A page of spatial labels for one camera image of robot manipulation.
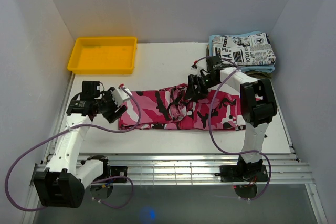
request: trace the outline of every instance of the gray wall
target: gray wall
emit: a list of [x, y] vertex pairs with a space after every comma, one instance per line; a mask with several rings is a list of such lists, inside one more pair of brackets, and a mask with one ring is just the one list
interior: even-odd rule
[[[20, 223], [23, 212], [6, 199], [4, 179], [16, 157], [50, 135], [74, 40], [52, 0], [0, 0], [0, 17], [0, 222]], [[33, 152], [11, 176], [10, 192], [22, 206], [43, 152]]]
[[73, 38], [205, 42], [216, 33], [270, 32], [288, 0], [54, 0]]
[[275, 88], [298, 156], [308, 161], [329, 223], [336, 223], [336, 0], [289, 0], [271, 38]]

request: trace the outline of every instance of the yellow tray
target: yellow tray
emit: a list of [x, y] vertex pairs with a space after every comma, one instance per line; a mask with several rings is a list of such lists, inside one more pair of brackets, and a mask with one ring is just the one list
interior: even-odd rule
[[131, 74], [137, 38], [78, 38], [68, 70], [75, 74]]

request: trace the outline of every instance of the camouflage pants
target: camouflage pants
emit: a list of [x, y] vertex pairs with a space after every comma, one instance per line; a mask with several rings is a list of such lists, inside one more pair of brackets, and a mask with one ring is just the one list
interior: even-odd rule
[[[159, 90], [132, 92], [141, 108], [138, 129], [208, 130], [208, 114], [215, 90], [197, 102], [184, 100], [187, 85], [180, 84]], [[127, 111], [119, 118], [119, 129], [135, 125], [138, 112], [134, 102], [127, 102]], [[245, 121], [240, 111], [240, 97], [219, 92], [211, 113], [213, 130], [242, 130]]]

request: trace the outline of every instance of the white table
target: white table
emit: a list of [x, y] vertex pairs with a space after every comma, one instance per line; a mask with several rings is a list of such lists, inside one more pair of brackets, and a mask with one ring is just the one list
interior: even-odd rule
[[[138, 44], [135, 69], [130, 76], [86, 76], [76, 75], [71, 99], [81, 91], [84, 80], [100, 81], [105, 88], [124, 83], [131, 91], [153, 90], [187, 83], [187, 76], [193, 73], [191, 65], [205, 55], [203, 43]], [[222, 91], [238, 94], [227, 85]], [[66, 116], [62, 128], [66, 125]], [[117, 122], [109, 124], [98, 115], [94, 124], [117, 129]], [[229, 152], [241, 151], [244, 131], [215, 132], [219, 146]], [[273, 118], [266, 131], [263, 152], [268, 154], [290, 153], [279, 113]], [[82, 144], [81, 153], [110, 154], [218, 154], [207, 131], [201, 130], [134, 130], [124, 134], [113, 134], [91, 128]]]

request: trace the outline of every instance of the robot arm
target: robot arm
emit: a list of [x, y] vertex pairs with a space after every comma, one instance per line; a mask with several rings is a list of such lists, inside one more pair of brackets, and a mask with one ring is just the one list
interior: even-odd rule
[[[207, 75], [200, 71], [198, 76], [188, 76], [188, 88], [185, 98], [191, 100], [205, 98], [209, 88], [220, 84], [235, 70], [236, 68], [233, 67], [218, 67], [218, 63], [209, 66], [208, 62]], [[236, 71], [225, 83], [240, 92], [240, 107], [246, 122], [242, 152], [250, 150], [261, 152], [266, 129], [272, 121], [272, 117], [277, 114], [277, 106], [270, 80], [258, 80]], [[266, 169], [259, 153], [241, 154], [237, 166], [221, 168], [221, 177], [222, 180], [226, 181], [239, 181], [241, 178], [256, 176], [262, 170], [265, 171]]]
[[[120, 88], [100, 92], [99, 87], [100, 82], [82, 83], [82, 92], [70, 101], [66, 127], [90, 124], [97, 114], [113, 123], [126, 111], [122, 104], [130, 97], [125, 92]], [[77, 208], [82, 203], [85, 188], [96, 178], [110, 177], [107, 158], [102, 155], [88, 158], [76, 169], [81, 143], [88, 130], [88, 127], [79, 127], [61, 136], [45, 170], [34, 175], [33, 181], [43, 206]]]

